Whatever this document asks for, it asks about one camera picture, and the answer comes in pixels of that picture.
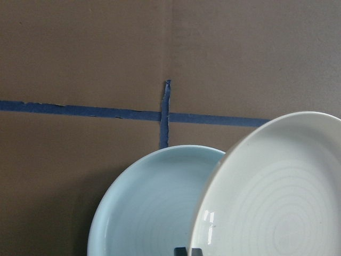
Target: black plate holder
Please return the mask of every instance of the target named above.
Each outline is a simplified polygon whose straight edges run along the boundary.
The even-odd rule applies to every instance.
[[[177,247],[174,249],[174,256],[187,256],[186,247]],[[200,248],[192,248],[192,256],[203,256]]]

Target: white plate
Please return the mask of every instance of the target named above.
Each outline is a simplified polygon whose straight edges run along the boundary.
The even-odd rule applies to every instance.
[[[189,255],[341,255],[340,160],[338,118],[302,112],[260,127],[216,169]]]
[[[189,242],[203,186],[224,153],[203,146],[154,152],[110,186],[94,216],[88,256],[172,256]]]

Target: blue painter's tape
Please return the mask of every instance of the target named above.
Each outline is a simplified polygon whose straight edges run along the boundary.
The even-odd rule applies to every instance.
[[[168,147],[169,136],[169,99],[171,97],[171,80],[165,83],[165,94],[161,103],[160,149]]]
[[[136,111],[130,109],[98,108],[72,105],[54,105],[45,103],[24,103],[21,101],[0,101],[0,110],[27,113],[93,116],[134,120],[160,121],[161,114],[156,111]]]
[[[174,123],[217,124],[217,125],[259,127],[267,123],[270,120],[259,119],[259,118],[247,118],[247,117],[169,113],[169,121],[174,122]]]

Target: brown cardboard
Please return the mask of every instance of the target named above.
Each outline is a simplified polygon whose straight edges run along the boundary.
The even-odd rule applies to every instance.
[[[3,1],[0,100],[159,111],[170,1]]]
[[[158,149],[157,122],[0,111],[0,255],[86,255],[115,178]]]
[[[254,127],[170,123],[169,145],[203,145],[228,151]]]
[[[341,116],[339,1],[173,1],[172,112]]]

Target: horizontal tape strip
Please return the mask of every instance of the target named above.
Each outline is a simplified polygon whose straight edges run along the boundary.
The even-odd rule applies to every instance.
[[[160,121],[161,113],[156,111],[136,111],[130,109],[55,105],[46,103],[24,103],[21,101],[0,101],[0,110],[28,113],[43,113],[70,116],[94,116],[134,120]]]
[[[169,121],[173,123],[217,124],[217,125],[259,127],[270,120],[259,119],[259,118],[248,118],[248,117],[210,116],[210,115],[198,115],[198,114],[170,113]]]
[[[106,118],[122,118],[146,121],[161,120],[161,112],[157,111],[137,111],[130,109],[84,107],[73,105],[55,105],[46,103],[24,103],[21,101],[0,101],[0,110],[17,111],[27,113],[42,113],[70,116],[93,116]],[[247,118],[247,117],[229,117],[229,116],[211,116],[185,113],[169,113],[169,121],[173,123],[193,123],[193,124],[215,124],[231,126],[249,126],[259,127],[268,119]]]

